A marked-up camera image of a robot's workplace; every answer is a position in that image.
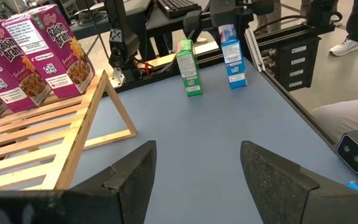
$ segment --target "blue milk carton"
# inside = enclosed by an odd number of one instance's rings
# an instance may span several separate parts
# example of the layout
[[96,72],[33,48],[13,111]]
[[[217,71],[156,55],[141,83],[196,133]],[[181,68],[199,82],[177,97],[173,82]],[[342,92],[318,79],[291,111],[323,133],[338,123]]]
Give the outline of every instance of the blue milk carton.
[[233,25],[223,25],[219,28],[221,34],[221,46],[229,76],[230,88],[248,85],[246,77],[246,66],[242,57],[240,41],[237,39],[236,30]]

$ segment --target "floor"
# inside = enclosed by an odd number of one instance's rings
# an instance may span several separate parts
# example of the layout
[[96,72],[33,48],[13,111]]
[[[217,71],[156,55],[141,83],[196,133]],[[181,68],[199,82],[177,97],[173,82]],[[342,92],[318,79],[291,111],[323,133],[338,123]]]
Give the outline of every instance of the floor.
[[[333,57],[328,54],[329,49],[343,41],[346,36],[345,25],[351,13],[352,3],[352,0],[339,1],[338,9],[344,16],[343,25],[334,32],[321,36],[322,40],[319,44],[312,87],[292,92],[292,95],[307,110],[339,101],[358,99],[358,52],[351,53],[344,57]],[[299,14],[299,7],[299,0],[282,0],[282,16]],[[299,23],[298,20],[292,19],[285,21],[283,27],[294,26],[297,23]],[[255,29],[256,25],[256,22],[253,22],[251,28]],[[108,37],[108,33],[102,34],[107,48]],[[209,42],[213,41],[208,33],[202,33],[200,37],[206,38]],[[89,37],[80,40],[85,50],[89,49],[94,38],[95,37]],[[173,43],[177,43],[184,38],[185,36],[182,30],[173,33]],[[107,71],[112,71],[100,42],[94,46],[89,57],[97,69],[103,68]]]

